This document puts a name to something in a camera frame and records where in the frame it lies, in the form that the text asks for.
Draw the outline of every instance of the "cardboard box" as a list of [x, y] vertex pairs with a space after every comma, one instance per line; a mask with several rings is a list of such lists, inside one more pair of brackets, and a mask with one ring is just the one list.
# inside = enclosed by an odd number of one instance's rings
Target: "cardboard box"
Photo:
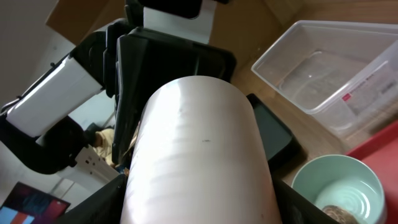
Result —
[[[46, 24], [74, 44], [124, 17], [124, 0], [59, 0]], [[234, 53], [239, 69], [278, 38], [281, 24], [263, 0], [218, 3], [209, 44]]]

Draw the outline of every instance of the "light blue bowl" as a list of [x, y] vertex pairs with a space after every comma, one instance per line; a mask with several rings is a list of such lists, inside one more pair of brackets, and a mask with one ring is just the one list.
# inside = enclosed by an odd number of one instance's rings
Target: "light blue bowl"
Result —
[[305, 164], [292, 188], [319, 209], [336, 205], [361, 224], [382, 224], [387, 213], [384, 191], [376, 174], [349, 156], [327, 155]]

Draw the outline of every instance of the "white cylinder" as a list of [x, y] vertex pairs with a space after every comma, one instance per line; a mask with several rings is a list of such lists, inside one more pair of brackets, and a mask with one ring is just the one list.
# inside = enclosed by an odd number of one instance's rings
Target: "white cylinder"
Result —
[[254, 112], [237, 88], [194, 76], [151, 96], [121, 223], [281, 223]]

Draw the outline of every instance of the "colorful screen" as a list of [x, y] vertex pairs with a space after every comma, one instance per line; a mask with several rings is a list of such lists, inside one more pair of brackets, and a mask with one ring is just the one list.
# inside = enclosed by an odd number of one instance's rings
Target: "colorful screen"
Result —
[[53, 223], [70, 203], [18, 182], [0, 207], [1, 223]]

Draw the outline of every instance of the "clear plastic container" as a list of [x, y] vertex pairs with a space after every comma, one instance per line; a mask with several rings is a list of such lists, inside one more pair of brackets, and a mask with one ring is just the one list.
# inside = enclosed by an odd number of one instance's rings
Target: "clear plastic container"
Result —
[[341, 137], [398, 96], [398, 25], [298, 21], [252, 66]]

